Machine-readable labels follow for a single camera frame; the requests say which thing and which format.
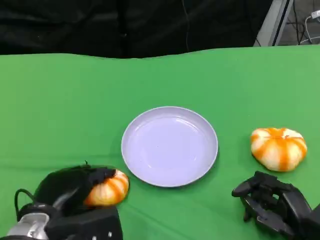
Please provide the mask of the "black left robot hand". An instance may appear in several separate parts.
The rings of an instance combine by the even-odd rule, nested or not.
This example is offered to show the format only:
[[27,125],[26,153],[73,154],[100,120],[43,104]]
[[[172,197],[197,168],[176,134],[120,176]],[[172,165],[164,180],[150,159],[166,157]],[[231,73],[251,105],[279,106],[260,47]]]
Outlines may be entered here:
[[114,168],[89,164],[63,168],[49,173],[37,187],[33,199],[62,212],[63,216],[76,215],[92,209],[102,209],[103,203],[90,203],[89,195],[95,187],[111,179]]

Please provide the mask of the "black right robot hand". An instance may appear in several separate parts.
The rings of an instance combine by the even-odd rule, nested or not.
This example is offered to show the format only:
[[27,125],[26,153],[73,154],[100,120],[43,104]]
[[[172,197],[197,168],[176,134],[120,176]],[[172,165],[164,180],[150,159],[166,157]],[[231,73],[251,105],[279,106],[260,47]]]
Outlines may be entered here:
[[253,219],[263,230],[288,240],[305,240],[304,220],[312,212],[298,188],[274,175],[256,171],[231,192],[244,206],[243,220]]

